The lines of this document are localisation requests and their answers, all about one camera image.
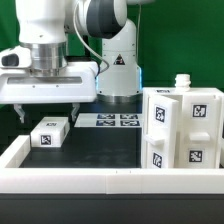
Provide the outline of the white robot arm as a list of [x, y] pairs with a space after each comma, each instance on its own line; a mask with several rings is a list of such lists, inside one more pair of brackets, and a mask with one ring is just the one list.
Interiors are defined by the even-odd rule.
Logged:
[[0, 104], [24, 117], [24, 104], [95, 101], [103, 70], [92, 59], [73, 59], [67, 36], [111, 39], [124, 30], [127, 7], [146, 1], [15, 0], [19, 44], [0, 52]]

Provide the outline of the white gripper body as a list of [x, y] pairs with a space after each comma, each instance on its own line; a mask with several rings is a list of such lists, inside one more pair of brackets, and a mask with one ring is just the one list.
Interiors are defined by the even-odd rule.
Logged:
[[96, 99], [95, 61], [70, 62], [57, 76], [0, 69], [1, 104], [82, 103]]

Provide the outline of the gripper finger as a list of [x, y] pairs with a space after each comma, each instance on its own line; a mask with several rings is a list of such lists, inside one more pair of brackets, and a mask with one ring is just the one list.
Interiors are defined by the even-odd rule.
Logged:
[[77, 113], [80, 109], [80, 104], [79, 103], [73, 103], [72, 104], [72, 111], [71, 111], [71, 119], [73, 122], [75, 122]]
[[25, 121], [25, 111], [22, 108], [21, 104], [15, 104], [14, 105], [14, 110], [18, 114], [20, 121], [24, 122]]

